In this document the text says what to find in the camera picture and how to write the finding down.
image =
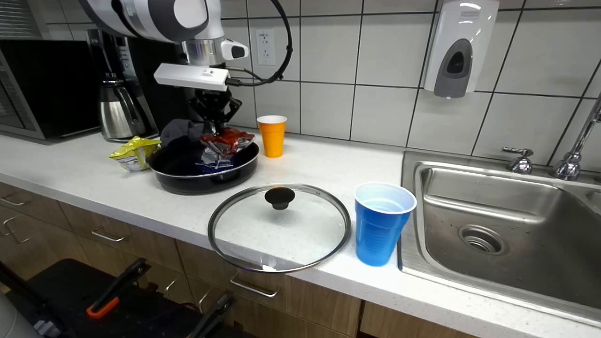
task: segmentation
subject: soap dispenser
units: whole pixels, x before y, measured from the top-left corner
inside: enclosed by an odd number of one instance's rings
[[[476,89],[500,0],[444,0],[424,88],[446,98]]]

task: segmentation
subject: pan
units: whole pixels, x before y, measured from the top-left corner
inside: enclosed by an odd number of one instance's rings
[[[257,169],[259,146],[250,144],[233,158],[234,167],[219,173],[204,174],[197,165],[205,146],[188,142],[161,148],[148,159],[163,189],[175,194],[208,194],[246,181]]]

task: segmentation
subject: cabinet drawer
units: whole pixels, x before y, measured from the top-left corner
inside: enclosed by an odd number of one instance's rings
[[[0,210],[0,260],[27,280],[59,260],[90,264],[72,232],[11,209]]]
[[[0,206],[72,231],[58,202],[51,198],[0,183]]]
[[[90,259],[91,266],[113,276],[120,275],[138,257],[108,245],[78,236],[85,253]],[[158,291],[174,302],[192,303],[192,294],[186,276],[175,270],[147,261],[151,268],[138,280],[141,287],[147,287],[149,282],[159,286]]]
[[[214,251],[177,241],[188,275],[241,295],[354,336],[361,300],[285,274],[260,274],[236,269]]]
[[[224,289],[188,276],[196,301],[204,297],[201,308],[207,311]],[[272,307],[235,296],[236,302],[225,317],[228,325],[239,324],[244,331],[258,338],[348,338],[318,324],[289,315]]]
[[[60,205],[75,233],[183,272],[173,238],[70,204]]]
[[[361,332],[377,338],[475,338],[474,336],[436,323],[365,303]]]

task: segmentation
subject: black knob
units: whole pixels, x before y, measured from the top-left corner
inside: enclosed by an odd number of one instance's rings
[[[294,200],[294,191],[283,186],[271,188],[265,193],[265,200],[271,203],[274,209],[284,210]]]

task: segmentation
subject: stainless steel carafe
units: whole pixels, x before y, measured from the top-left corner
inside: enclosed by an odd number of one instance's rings
[[[100,85],[99,119],[102,136],[109,141],[129,141],[146,133],[140,111],[120,79],[105,79]]]

